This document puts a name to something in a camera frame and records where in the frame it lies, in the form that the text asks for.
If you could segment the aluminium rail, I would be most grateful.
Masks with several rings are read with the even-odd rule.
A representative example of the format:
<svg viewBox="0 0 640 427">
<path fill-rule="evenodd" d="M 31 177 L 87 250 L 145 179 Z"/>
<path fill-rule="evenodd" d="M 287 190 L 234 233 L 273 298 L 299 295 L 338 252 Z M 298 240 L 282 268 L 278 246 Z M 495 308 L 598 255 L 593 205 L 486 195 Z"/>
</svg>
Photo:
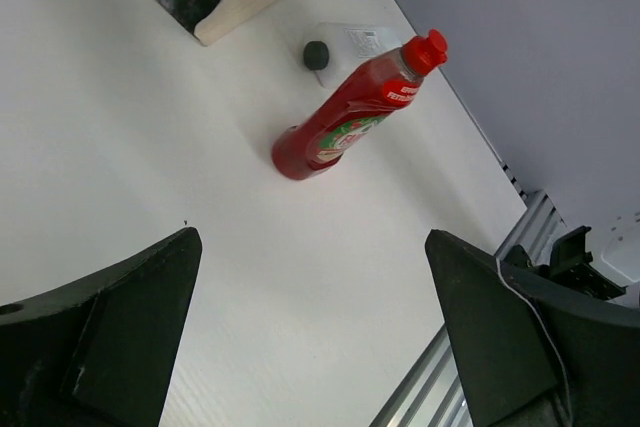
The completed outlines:
<svg viewBox="0 0 640 427">
<path fill-rule="evenodd" d="M 472 425 L 451 343 L 446 328 L 442 326 L 370 426 Z"/>
<path fill-rule="evenodd" d="M 515 246 L 520 246 L 532 265 L 548 264 L 553 244 L 568 232 L 567 225 L 544 190 L 526 192 L 512 169 L 503 160 L 499 163 L 526 209 L 497 249 L 495 256 L 506 260 L 508 253 Z"/>
</svg>

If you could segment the clear flat bottle black cap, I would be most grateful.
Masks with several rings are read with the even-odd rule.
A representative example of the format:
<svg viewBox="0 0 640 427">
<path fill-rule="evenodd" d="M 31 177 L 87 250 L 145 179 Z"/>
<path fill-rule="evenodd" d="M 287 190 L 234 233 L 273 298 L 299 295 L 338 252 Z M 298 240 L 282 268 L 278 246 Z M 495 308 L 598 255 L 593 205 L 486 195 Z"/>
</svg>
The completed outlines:
<svg viewBox="0 0 640 427">
<path fill-rule="evenodd" d="M 322 22 L 305 33 L 302 64 L 324 88 L 335 90 L 363 62 L 400 46 L 388 27 Z"/>
</svg>

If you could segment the red Fairy dish soap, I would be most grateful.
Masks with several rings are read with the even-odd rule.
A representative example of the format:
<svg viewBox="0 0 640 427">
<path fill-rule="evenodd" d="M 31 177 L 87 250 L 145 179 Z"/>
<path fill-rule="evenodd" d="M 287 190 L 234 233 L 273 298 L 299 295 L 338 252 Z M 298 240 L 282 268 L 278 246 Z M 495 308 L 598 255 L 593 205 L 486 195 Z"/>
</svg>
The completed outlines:
<svg viewBox="0 0 640 427">
<path fill-rule="evenodd" d="M 445 37 L 432 29 L 362 63 L 309 118 L 275 141 L 275 168 L 301 181 L 336 165 L 358 140 L 413 102 L 425 78 L 447 61 L 447 50 Z"/>
</svg>

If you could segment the right side aluminium rail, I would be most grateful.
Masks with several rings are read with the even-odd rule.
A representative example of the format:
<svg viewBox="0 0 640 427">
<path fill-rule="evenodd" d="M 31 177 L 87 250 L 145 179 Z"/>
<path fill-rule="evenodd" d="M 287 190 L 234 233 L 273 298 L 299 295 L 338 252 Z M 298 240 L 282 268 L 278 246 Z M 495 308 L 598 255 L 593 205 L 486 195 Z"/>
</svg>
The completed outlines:
<svg viewBox="0 0 640 427">
<path fill-rule="evenodd" d="M 503 160 L 499 163 L 526 209 L 497 249 L 495 256 L 506 260 L 508 253 L 515 246 L 520 246 L 532 265 L 548 264 L 553 244 L 568 232 L 567 225 L 544 190 L 526 192 L 512 169 Z"/>
</svg>

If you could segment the aluminium front rail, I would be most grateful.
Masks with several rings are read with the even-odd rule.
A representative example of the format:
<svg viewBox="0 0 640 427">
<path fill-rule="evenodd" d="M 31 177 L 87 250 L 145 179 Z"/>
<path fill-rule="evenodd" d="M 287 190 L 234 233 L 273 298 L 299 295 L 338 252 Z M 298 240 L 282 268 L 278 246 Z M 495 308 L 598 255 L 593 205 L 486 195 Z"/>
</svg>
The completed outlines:
<svg viewBox="0 0 640 427">
<path fill-rule="evenodd" d="M 472 425 L 451 343 L 446 328 L 442 326 L 370 426 Z"/>
</svg>

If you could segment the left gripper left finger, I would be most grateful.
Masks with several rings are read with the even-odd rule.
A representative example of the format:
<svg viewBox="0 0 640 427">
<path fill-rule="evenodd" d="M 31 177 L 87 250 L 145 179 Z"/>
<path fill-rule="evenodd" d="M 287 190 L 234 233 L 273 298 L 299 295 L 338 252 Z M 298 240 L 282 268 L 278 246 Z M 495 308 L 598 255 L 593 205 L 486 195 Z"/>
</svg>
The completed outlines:
<svg viewBox="0 0 640 427">
<path fill-rule="evenodd" d="M 138 254 L 1 308 L 4 426 L 156 426 L 202 242 L 185 227 Z"/>
</svg>

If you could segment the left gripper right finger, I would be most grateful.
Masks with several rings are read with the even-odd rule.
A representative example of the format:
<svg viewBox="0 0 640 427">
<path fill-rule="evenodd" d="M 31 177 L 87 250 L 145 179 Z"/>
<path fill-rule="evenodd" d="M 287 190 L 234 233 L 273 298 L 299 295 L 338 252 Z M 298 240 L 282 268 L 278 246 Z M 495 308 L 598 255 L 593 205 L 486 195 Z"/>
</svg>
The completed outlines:
<svg viewBox="0 0 640 427">
<path fill-rule="evenodd" d="M 586 233 L 528 268 L 432 231 L 429 261 L 477 426 L 635 426 L 639 313 L 590 267 Z"/>
</svg>

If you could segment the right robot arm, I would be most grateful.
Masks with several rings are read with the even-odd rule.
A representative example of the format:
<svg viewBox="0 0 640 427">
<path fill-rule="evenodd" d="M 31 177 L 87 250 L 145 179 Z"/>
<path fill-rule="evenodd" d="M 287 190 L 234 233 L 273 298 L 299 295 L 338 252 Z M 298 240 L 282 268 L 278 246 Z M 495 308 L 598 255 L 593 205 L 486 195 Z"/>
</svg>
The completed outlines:
<svg viewBox="0 0 640 427">
<path fill-rule="evenodd" d="M 557 210 L 548 214 L 527 212 L 507 235 L 496 256 L 504 259 L 516 245 L 531 261 L 551 260 L 553 244 L 569 233 L 569 227 Z M 639 308 L 639 214 L 617 217 L 610 225 L 588 234 L 585 246 L 594 255 L 591 266 L 625 292 L 611 300 L 623 307 Z"/>
</svg>

